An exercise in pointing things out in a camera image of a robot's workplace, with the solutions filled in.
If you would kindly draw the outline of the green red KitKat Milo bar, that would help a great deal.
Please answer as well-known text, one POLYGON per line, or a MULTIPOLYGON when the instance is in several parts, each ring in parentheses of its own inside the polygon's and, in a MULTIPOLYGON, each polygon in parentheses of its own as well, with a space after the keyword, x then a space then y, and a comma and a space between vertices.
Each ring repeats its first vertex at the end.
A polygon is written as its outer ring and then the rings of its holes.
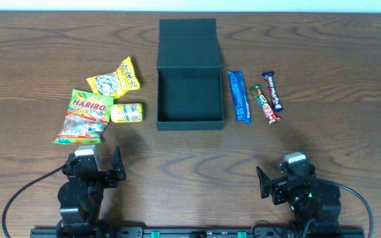
POLYGON ((272 107, 270 106, 268 100, 262 92, 260 85, 256 85, 250 88, 250 91, 251 94, 255 97, 261 109, 263 110, 270 125, 280 122, 282 120, 282 118, 280 116, 277 116, 272 107))

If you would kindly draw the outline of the blue Oreo cookie pack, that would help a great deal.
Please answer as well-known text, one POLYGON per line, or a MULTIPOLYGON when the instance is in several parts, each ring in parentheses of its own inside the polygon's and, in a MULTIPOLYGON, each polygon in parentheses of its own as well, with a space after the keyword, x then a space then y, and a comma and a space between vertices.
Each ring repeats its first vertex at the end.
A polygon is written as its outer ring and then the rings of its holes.
POLYGON ((232 93, 233 108, 237 122, 250 125, 251 114, 243 73, 241 71, 227 71, 232 93))

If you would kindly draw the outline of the yellow snack bag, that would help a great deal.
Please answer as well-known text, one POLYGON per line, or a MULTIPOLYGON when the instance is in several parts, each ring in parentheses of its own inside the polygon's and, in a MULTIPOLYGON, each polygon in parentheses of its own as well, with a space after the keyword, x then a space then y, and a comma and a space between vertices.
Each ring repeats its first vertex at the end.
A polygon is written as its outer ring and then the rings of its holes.
POLYGON ((89 77, 87 82, 93 93, 114 99, 119 99, 129 91, 140 89, 131 57, 124 59, 115 71, 89 77))

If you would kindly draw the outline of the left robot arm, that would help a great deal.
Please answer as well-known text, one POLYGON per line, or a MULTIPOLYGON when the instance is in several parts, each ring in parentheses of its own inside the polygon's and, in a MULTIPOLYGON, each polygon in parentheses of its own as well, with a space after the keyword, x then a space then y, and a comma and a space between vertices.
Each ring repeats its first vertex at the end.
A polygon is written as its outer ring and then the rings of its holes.
POLYGON ((65 232, 79 235, 99 229, 99 212, 106 188, 117 187, 126 179, 120 148, 116 147, 111 159, 112 168, 100 171, 95 145, 82 145, 68 155, 62 173, 68 178, 58 192, 60 215, 65 232))

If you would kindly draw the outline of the Haribo gummy candy bag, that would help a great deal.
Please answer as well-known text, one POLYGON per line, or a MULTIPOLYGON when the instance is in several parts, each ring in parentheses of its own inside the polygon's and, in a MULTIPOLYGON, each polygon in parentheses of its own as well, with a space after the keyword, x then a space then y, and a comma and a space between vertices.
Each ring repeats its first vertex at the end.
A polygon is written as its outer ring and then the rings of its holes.
POLYGON ((56 136, 56 144, 96 144, 110 122, 114 99, 78 89, 72 90, 63 126, 56 136))

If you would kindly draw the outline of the purple Dairy Milk bar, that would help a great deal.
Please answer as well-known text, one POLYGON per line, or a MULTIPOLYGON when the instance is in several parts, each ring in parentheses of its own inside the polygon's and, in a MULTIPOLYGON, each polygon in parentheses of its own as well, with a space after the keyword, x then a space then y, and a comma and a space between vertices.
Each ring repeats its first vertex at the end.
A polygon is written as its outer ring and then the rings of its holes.
POLYGON ((275 86, 275 81, 274 81, 274 71, 268 71, 262 73, 262 76, 267 84, 267 88, 269 90, 270 98, 271 98, 271 103, 273 105, 273 110, 275 112, 282 112, 283 107, 280 103, 280 99, 277 95, 276 91, 276 86, 275 86))

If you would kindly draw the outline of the yellow Mentos gum bottle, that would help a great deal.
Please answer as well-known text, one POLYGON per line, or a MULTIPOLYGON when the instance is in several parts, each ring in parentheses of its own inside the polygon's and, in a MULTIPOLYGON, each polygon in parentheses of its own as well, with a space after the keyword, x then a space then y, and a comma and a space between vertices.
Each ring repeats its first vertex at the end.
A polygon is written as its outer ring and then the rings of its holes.
POLYGON ((114 104, 111 106, 110 119, 114 123, 142 122, 143 106, 140 103, 114 104))

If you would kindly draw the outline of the dark green lidded box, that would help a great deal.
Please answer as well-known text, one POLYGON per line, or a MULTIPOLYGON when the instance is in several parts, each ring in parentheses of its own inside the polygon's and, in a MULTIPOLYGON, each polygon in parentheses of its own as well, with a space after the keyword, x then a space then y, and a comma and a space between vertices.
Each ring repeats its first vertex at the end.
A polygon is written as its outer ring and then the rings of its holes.
POLYGON ((161 19, 157 72, 159 131, 224 127, 222 55, 215 19, 161 19))

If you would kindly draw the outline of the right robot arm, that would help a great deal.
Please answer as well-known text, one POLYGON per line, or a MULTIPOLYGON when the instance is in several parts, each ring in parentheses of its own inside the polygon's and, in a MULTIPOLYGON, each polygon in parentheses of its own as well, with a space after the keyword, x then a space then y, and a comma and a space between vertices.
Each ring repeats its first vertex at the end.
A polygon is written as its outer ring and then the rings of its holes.
POLYGON ((341 211, 337 186, 316 178, 315 166, 307 160, 283 162, 285 175, 271 179, 257 167, 261 198, 272 198, 274 205, 287 203, 296 220, 286 232, 288 237, 338 237, 341 211))

